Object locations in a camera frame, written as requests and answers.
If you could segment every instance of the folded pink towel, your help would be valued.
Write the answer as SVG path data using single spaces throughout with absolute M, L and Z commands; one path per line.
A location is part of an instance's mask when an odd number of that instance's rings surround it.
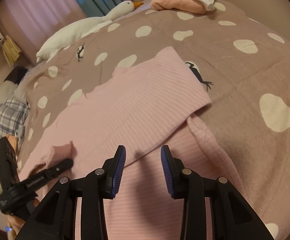
M 197 14 L 204 14 L 206 12 L 206 8 L 198 0 L 152 0 L 150 6 L 156 11 L 179 9 Z
M 210 98 L 172 47 L 137 66 L 116 68 L 113 75 L 59 114 L 20 179 L 27 178 L 36 165 L 60 161 L 63 150 L 64 158 L 74 158 L 71 179 L 86 176 L 123 144 L 127 156 L 120 190 L 114 200 L 104 202 L 109 238 L 179 239 L 183 202 L 172 200 L 167 192 L 160 162 L 163 144 L 186 167 L 208 178 L 226 176 L 243 192 L 232 161 L 193 114 Z M 76 239 L 80 239 L 80 209 Z

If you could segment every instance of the orange cloth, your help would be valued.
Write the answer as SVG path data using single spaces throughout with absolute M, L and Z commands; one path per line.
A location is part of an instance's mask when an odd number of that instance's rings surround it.
M 11 144 L 11 146 L 13 147 L 15 154 L 17 153 L 17 149 L 18 149 L 18 138 L 16 136 L 7 134 L 6 135 L 9 143 Z
M 179 9 L 186 12 L 204 14 L 206 8 L 197 0 L 152 0 L 150 6 L 156 10 Z

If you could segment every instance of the polka dot bedsheet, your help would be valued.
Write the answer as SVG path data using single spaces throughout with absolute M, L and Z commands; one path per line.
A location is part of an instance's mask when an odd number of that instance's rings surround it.
M 290 42 L 226 1 L 199 16 L 146 10 L 64 48 L 27 81 L 24 164 L 44 130 L 84 93 L 172 46 L 212 103 L 196 114 L 232 159 L 245 198 L 275 239 L 290 233 Z

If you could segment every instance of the black clamp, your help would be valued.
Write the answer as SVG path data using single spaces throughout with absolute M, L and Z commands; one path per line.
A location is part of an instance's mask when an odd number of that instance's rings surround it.
M 35 191 L 45 186 L 73 166 L 72 159 L 65 159 L 59 164 L 40 171 L 20 182 L 17 173 L 15 152 L 6 137 L 0 139 L 0 211 L 3 214 L 14 214 L 24 221 L 35 209 L 33 200 Z
M 184 199 L 181 240 L 206 239 L 205 197 L 210 198 L 213 240 L 273 240 L 256 212 L 225 177 L 202 178 L 173 158 L 167 145 L 160 151 L 168 192 Z
M 62 177 L 30 215 L 16 240 L 73 240 L 77 198 L 82 198 L 81 240 L 108 240 L 103 199 L 115 198 L 126 160 L 120 145 L 115 156 L 86 177 Z

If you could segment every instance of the pink curtain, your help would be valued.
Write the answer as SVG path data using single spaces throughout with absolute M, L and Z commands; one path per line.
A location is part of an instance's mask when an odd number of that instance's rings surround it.
M 85 18 L 76 0 L 2 0 L 0 30 L 24 55 L 36 62 L 36 53 L 56 31 Z

